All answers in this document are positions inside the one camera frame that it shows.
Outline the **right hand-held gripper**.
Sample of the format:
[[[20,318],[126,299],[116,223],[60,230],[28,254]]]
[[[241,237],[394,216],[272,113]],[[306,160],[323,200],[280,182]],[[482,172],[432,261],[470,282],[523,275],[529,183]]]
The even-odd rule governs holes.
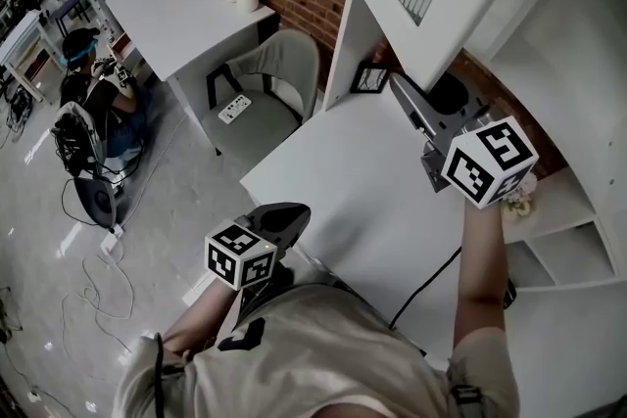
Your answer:
[[[413,127],[429,140],[447,125],[464,125],[490,110],[473,83],[453,74],[443,74],[424,91],[405,74],[393,72],[390,88]],[[456,135],[445,154],[427,144],[421,157],[435,191],[452,186],[479,209],[516,189],[538,159],[514,116]]]

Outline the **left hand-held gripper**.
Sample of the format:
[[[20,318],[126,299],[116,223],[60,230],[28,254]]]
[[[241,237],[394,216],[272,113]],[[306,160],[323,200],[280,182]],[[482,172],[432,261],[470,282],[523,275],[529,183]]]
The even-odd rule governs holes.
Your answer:
[[[277,251],[292,248],[310,219],[305,204],[273,203],[224,220],[205,236],[205,267],[234,291],[266,281]]]

